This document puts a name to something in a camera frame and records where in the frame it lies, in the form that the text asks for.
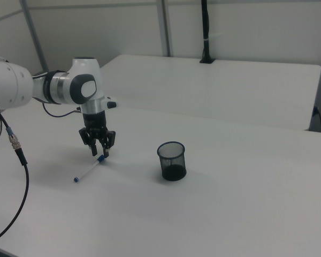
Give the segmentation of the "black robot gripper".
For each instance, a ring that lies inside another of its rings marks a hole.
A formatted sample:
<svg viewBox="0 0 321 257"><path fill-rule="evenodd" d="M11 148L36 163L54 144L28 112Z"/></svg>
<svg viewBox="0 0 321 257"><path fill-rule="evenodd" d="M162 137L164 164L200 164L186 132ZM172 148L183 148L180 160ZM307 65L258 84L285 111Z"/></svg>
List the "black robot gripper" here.
<svg viewBox="0 0 321 257"><path fill-rule="evenodd" d="M107 158L109 150L114 146L116 132L108 130L105 111L95 114L82 114L82 116L85 127L79 130L79 134L84 145L90 148L92 156L96 156L96 139L93 138L90 132L98 133L97 139L102 145L104 157Z"/></svg>

